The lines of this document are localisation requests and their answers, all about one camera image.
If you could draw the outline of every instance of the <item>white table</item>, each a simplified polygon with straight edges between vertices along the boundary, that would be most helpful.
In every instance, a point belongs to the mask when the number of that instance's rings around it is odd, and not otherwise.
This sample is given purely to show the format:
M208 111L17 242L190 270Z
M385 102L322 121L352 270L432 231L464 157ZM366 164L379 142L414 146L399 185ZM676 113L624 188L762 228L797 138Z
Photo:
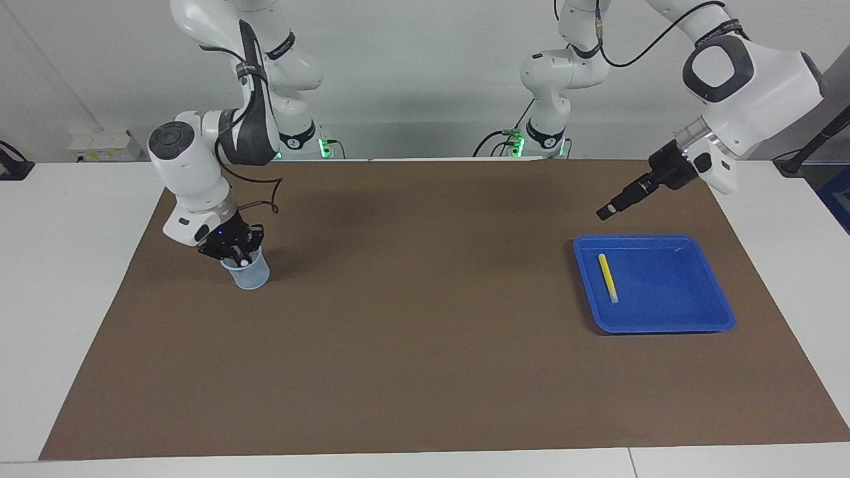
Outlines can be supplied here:
M850 236L802 179L739 174L717 200L850 422ZM0 183L0 476L850 476L850 443L32 463L161 191L149 163L40 164Z

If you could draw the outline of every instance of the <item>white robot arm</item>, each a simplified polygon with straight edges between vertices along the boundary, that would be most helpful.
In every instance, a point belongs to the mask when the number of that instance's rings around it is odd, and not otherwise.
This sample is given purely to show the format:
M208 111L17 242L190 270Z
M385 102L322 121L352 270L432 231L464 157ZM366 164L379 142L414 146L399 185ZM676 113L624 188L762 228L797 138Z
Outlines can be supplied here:
M250 254L259 248L264 232L261 225L249 227L242 219L221 165L262 166L284 154L321 153L320 127L309 117L298 91L318 88L322 71L296 46L275 3L171 1L172 16L186 34L202 49L229 56L244 105L180 113L148 141L156 171L177 197L163 232L238 265L251 263ZM275 47L265 52L264 44Z
M611 0L599 2L601 17L610 4ZM598 48L596 0L566 0L558 31L567 48L532 54L520 72L535 98L522 127L524 150L532 156L552 157L560 151L570 117L570 100L564 92L596 86L608 76L609 65Z
M697 9L679 23L695 46L682 79L705 109L649 158L650 173L597 211L601 220L642 201L660 185L676 190L697 177L717 191L731 194L737 189L735 161L824 98L820 71L808 55L753 43L739 21L720 5L647 1L668 20Z
M729 194L737 187L734 160L787 128L823 99L820 72L799 51L759 46L718 1L647 0L694 42L683 69L688 90L705 105L696 121L650 159L653 172L600 209L603 220L654 192L678 189L697 177ZM523 84L535 97L524 125L525 149L552 157L564 142L570 102L564 91L601 83L608 74L603 18L610 0L566 0L558 29L565 50L533 54L523 63Z

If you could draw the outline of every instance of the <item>yellow marker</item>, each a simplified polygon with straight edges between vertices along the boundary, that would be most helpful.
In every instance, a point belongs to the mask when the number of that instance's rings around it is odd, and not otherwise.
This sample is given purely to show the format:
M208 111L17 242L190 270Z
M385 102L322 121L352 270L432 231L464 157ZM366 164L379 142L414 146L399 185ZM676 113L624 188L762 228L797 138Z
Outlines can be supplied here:
M614 277L611 275L611 269L608 267L608 259L605 254L599 254L599 265L602 266L602 275L605 277L605 285L608 286L608 294L611 296L611 302L618 304L620 298L617 297L617 288L614 287Z

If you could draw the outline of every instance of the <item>plastic tray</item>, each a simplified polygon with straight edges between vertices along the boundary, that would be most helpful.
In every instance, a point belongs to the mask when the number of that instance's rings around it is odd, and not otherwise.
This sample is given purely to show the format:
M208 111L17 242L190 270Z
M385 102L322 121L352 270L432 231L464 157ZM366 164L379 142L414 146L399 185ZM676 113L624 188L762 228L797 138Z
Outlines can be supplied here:
M593 319L605 332L704 333L735 326L726 296L691 237L582 236L574 249ZM601 253L619 304L605 287Z

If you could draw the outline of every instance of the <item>brown paper mat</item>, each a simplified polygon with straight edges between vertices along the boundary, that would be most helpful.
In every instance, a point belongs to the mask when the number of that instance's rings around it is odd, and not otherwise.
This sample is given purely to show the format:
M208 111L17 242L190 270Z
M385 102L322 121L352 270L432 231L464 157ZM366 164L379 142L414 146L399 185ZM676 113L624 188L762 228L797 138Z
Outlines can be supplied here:
M703 184L596 218L645 168L247 170L286 178L280 215L246 212L272 270L253 292L161 233L165 195L41 459L850 440ZM571 248L593 233L693 236L738 326L602 334Z

